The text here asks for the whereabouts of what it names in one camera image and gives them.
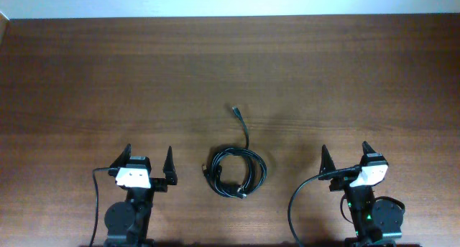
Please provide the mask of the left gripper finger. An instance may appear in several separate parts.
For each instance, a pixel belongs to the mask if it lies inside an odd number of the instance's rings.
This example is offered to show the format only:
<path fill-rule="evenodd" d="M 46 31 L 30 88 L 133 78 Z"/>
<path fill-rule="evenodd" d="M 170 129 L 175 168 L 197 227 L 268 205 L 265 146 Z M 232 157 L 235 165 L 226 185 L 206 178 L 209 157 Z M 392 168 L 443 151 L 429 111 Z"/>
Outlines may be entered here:
<path fill-rule="evenodd" d="M 178 176 L 175 171 L 175 165 L 173 162 L 173 150 L 171 146 L 168 147 L 167 156 L 162 171 L 165 174 L 165 180 L 168 185 L 176 185 L 178 183 Z"/>
<path fill-rule="evenodd" d="M 127 144 L 123 152 L 112 162 L 110 168 L 125 167 L 127 162 L 130 160 L 132 154 L 132 145 Z"/>

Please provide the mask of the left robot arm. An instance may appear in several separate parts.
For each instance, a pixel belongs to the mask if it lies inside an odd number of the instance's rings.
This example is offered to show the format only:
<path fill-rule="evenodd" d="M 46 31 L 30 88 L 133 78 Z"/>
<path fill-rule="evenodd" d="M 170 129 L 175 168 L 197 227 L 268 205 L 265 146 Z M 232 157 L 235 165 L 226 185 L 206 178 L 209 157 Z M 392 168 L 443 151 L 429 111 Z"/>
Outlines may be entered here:
<path fill-rule="evenodd" d="M 133 156 L 131 144 L 127 144 L 109 166 L 108 175 L 114 177 L 116 185 L 126 191 L 126 198 L 106 211 L 104 223 L 108 233 L 103 243 L 105 246 L 155 246 L 155 241 L 147 237 L 154 195 L 156 192 L 167 192 L 169 186 L 178 183 L 171 147 L 167 150 L 162 168 L 164 176 L 151 177 L 151 171 L 150 159 Z"/>

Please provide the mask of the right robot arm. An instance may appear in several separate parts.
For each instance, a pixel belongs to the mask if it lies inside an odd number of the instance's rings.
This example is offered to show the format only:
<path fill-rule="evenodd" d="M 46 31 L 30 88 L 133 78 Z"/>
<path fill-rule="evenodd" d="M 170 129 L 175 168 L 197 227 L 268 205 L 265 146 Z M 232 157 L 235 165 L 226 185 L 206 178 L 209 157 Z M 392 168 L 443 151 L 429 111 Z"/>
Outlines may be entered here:
<path fill-rule="evenodd" d="M 405 205 L 388 196 L 374 196 L 373 187 L 385 180 L 389 164 L 385 157 L 364 141 L 360 163 L 337 169 L 325 145 L 321 149 L 319 179 L 330 182 L 329 190 L 342 191 L 356 236 L 345 246 L 395 246 L 402 237 Z"/>

